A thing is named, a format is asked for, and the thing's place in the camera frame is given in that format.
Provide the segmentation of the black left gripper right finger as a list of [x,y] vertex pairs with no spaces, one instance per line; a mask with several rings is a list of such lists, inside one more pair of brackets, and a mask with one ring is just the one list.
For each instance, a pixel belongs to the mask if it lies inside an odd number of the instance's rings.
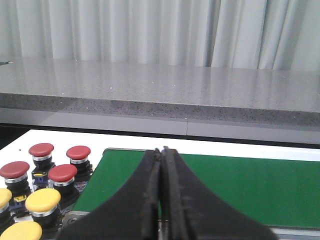
[[169,240],[275,240],[267,226],[209,190],[175,149],[161,160],[162,229]]

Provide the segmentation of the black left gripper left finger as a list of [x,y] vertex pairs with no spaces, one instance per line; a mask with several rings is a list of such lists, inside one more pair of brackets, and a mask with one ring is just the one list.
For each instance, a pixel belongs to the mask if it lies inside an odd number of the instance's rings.
[[106,149],[59,240],[155,240],[160,151]]

